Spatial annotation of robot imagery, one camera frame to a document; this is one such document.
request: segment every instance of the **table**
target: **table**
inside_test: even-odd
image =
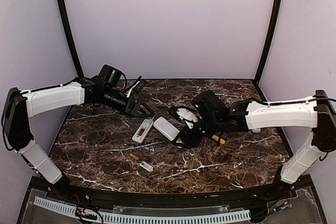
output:
[[[168,114],[168,107],[191,106],[205,90],[224,102],[260,99],[250,80],[148,80],[142,98],[175,127],[183,125]],[[204,139],[197,148],[179,149],[155,128],[143,144],[132,136],[143,119],[126,118],[108,107],[89,104],[71,108],[50,158],[71,184],[130,193],[204,193],[270,184],[277,168],[289,157],[275,128],[260,133],[224,134],[226,144]],[[139,161],[130,157],[134,154]],[[145,161],[154,167],[148,172]]]

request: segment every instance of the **orange object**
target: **orange object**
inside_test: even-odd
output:
[[[139,158],[137,156],[133,155],[132,153],[130,154],[130,156],[133,157],[136,160],[139,160]]]

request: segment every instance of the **white backdrop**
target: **white backdrop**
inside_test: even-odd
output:
[[[336,98],[336,0],[282,0],[265,72],[260,82],[269,100],[303,98],[324,89]],[[284,128],[296,151],[309,130]],[[336,153],[308,170],[328,223],[336,220]]]
[[[241,78],[257,70],[273,0],[66,0],[86,76]]]

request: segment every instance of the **white wall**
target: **white wall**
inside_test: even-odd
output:
[[[75,77],[56,0],[0,0],[0,112],[12,87],[33,89]],[[49,151],[66,109],[41,114],[31,131]],[[0,223],[16,223],[32,172],[0,136]]]
[[[269,100],[301,98],[324,89],[336,98],[336,0],[282,0],[260,86]],[[307,130],[287,128],[294,151]],[[309,170],[329,223],[336,220],[336,154]]]
[[[66,0],[84,72],[254,78],[273,0]]]

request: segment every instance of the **black frame post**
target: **black frame post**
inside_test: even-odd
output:
[[[261,76],[263,75],[265,65],[266,65],[269,49],[271,47],[271,43],[272,43],[274,31],[275,31],[275,26],[277,24],[278,14],[280,10],[280,3],[281,3],[281,0],[274,0],[274,3],[273,3],[271,19],[270,19],[269,26],[268,26],[268,31],[266,35],[263,52],[261,53],[258,70],[254,78],[254,82],[256,84],[259,84],[261,80]]]
[[[67,38],[68,46],[70,49],[71,57],[73,60],[73,64],[75,65],[75,69],[77,72],[78,77],[84,77],[83,69],[79,61],[79,57],[76,51],[76,46],[74,42],[74,38],[72,36],[71,28],[70,28],[70,23],[69,23],[69,18],[67,14],[67,9],[65,6],[65,1],[64,0],[57,0],[58,3],[58,8],[59,12],[61,15],[62,23],[63,23],[63,29],[65,32],[65,36]]]

